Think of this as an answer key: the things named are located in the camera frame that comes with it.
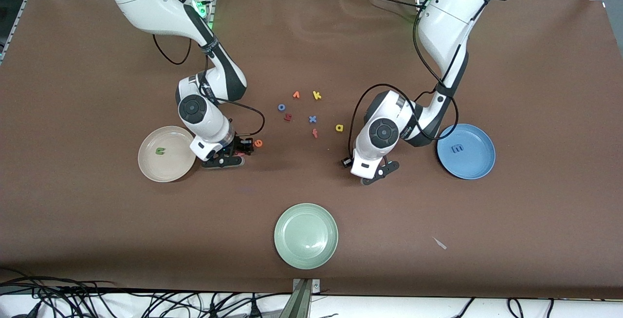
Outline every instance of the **blue plate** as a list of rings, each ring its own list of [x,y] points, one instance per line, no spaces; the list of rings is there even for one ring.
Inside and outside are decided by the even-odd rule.
[[[447,127],[441,136],[446,135]],[[465,179],[477,180],[486,176],[495,164],[495,148],[491,138],[478,127],[461,123],[447,138],[437,143],[437,155],[445,169]]]

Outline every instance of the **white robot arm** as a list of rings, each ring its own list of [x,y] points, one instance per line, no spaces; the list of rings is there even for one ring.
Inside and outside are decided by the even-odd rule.
[[[239,100],[247,89],[247,81],[200,16],[196,8],[198,0],[115,1],[134,27],[151,34],[188,37],[198,43],[214,68],[180,80],[176,90],[180,118],[196,135],[191,149],[197,157],[207,161],[234,144],[234,129],[218,110],[217,105],[221,103],[218,99]],[[214,167],[243,163],[240,158],[233,160],[231,165],[224,161]]]
[[[432,142],[467,67],[467,38],[490,0],[427,0],[419,12],[418,37],[441,69],[441,81],[428,107],[394,91],[380,93],[365,114],[352,154],[351,173],[374,181],[388,172],[379,167],[402,138],[414,147]]]

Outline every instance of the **table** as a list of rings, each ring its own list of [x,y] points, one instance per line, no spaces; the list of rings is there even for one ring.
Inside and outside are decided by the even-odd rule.
[[[138,147],[181,125],[175,86],[203,68],[200,51],[167,63],[113,0],[29,0],[0,67],[0,264],[153,289],[278,292],[305,277],[332,294],[623,298],[623,61],[601,3],[483,12],[456,98],[460,121],[494,141],[486,178],[458,180],[434,145],[399,143],[400,169],[363,187],[340,167],[347,133],[334,126],[376,83],[433,87],[414,14],[382,0],[218,0],[214,30],[249,83],[240,102],[267,116],[263,147],[241,168],[196,164],[159,184],[140,173]],[[159,41],[185,53],[184,39]],[[259,124],[222,111],[238,131]],[[272,240],[302,202],[340,230],[312,271],[285,264]]]

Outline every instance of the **beige plate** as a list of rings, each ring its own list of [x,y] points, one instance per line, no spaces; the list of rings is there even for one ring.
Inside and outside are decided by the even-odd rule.
[[[181,178],[196,158],[190,149],[192,134],[176,126],[154,130],[138,149],[138,167],[150,180],[160,183]]]

